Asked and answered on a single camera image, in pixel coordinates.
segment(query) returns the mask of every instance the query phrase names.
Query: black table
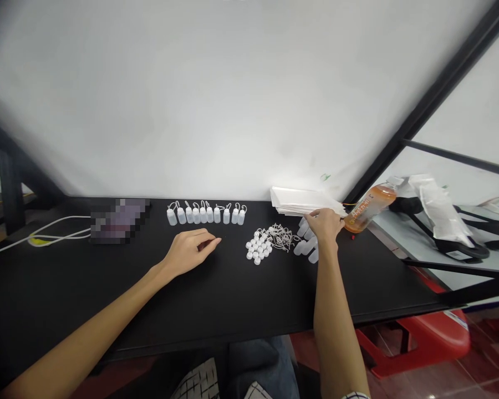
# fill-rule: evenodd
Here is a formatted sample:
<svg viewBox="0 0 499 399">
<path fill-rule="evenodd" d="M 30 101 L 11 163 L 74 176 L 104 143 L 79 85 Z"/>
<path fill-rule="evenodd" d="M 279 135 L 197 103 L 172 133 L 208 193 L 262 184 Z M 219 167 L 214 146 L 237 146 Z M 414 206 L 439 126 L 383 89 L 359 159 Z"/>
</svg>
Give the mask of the black table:
<svg viewBox="0 0 499 399">
<path fill-rule="evenodd" d="M 89 215 L 90 201 L 70 199 L 10 239 L 26 237 L 64 216 Z M 170 226 L 170 202 L 152 200 L 149 219 L 129 244 L 92 245 L 82 239 L 34 248 L 22 243 L 0 253 L 1 385 L 130 288 L 162 260 L 174 236 L 189 229 L 206 227 L 222 242 L 202 265 L 156 294 L 103 360 L 312 328 L 317 265 L 277 249 L 259 266 L 246 259 L 245 244 L 257 228 L 280 223 L 295 233 L 299 218 L 279 215 L 269 202 L 239 201 L 248 207 L 243 226 Z M 44 233 L 63 236 L 89 226 L 90 219 L 69 219 Z M 338 244 L 356 326 L 447 308 L 369 231 L 354 241 L 342 231 Z"/>
</svg>

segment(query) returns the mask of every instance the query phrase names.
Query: white paper stack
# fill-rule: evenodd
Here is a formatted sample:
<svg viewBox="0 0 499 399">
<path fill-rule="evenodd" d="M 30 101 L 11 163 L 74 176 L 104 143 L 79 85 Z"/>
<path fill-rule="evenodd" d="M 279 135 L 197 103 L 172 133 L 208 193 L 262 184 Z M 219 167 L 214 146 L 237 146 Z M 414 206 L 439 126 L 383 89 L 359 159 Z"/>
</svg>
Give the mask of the white paper stack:
<svg viewBox="0 0 499 399">
<path fill-rule="evenodd" d="M 322 191 L 272 187 L 270 195 L 272 196 L 272 205 L 277 209 L 277 212 L 287 216 L 303 216 L 320 208 L 331 208 L 341 217 L 347 215 L 340 202 L 335 201 Z"/>
</svg>

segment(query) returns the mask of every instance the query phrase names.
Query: person's left hand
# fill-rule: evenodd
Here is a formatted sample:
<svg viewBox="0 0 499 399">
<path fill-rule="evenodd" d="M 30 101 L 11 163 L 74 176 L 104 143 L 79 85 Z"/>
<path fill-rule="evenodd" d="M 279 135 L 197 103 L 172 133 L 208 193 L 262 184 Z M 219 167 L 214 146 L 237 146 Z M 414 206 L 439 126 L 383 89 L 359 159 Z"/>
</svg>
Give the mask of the person's left hand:
<svg viewBox="0 0 499 399">
<path fill-rule="evenodd" d="M 172 280 L 201 264 L 220 241 L 221 238 L 216 238 L 204 228 L 179 233 L 165 258 L 152 270 L 156 269 Z"/>
</svg>

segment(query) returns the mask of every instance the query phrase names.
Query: white table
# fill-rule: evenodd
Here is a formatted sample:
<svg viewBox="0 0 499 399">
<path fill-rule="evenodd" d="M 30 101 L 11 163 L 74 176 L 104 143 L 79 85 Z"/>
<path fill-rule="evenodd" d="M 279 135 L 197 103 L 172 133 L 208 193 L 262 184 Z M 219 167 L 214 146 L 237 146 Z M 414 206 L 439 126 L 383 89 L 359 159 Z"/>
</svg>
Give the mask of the white table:
<svg viewBox="0 0 499 399">
<path fill-rule="evenodd" d="M 462 210 L 480 214 L 481 216 L 490 219 L 499 220 L 499 214 L 488 211 L 481 207 L 463 206 Z M 459 214 L 464 219 L 480 220 L 468 215 Z M 428 227 L 430 224 L 427 222 L 427 217 L 424 212 L 417 215 L 418 219 L 424 222 Z M 499 270 L 499 251 L 491 250 L 490 257 L 483 259 L 482 263 L 469 264 L 452 259 L 442 253 L 438 252 L 436 245 L 408 216 L 401 213 L 394 213 L 391 211 L 383 211 L 377 215 L 373 223 L 381 230 L 390 240 L 392 240 L 399 248 L 405 252 L 407 256 L 414 260 L 423 262 L 435 262 L 454 265 L 466 265 L 468 267 L 481 267 L 492 270 Z M 499 239 L 495 234 L 487 233 L 474 227 L 468 226 L 472 232 L 473 239 L 477 243 L 484 243 Z M 488 277 L 475 276 L 470 274 L 462 274 L 455 272 L 446 272 L 444 270 L 429 269 L 433 275 L 438 277 L 445 285 L 452 290 L 457 290 L 464 287 L 469 287 L 477 283 L 490 280 Z M 499 296 L 495 298 L 486 299 L 479 302 L 474 302 L 469 305 L 480 305 L 485 303 L 499 302 Z"/>
</svg>

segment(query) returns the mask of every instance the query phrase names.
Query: white backdrop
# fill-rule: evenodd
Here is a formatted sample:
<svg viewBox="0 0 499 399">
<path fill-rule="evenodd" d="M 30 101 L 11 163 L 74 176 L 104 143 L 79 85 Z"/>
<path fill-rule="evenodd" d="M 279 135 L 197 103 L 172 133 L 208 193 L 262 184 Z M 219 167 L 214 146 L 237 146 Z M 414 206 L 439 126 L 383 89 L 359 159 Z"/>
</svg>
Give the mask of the white backdrop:
<svg viewBox="0 0 499 399">
<path fill-rule="evenodd" d="M 260 200 L 342 199 L 492 1 L 3 4 L 0 123 L 67 194 Z"/>
</svg>

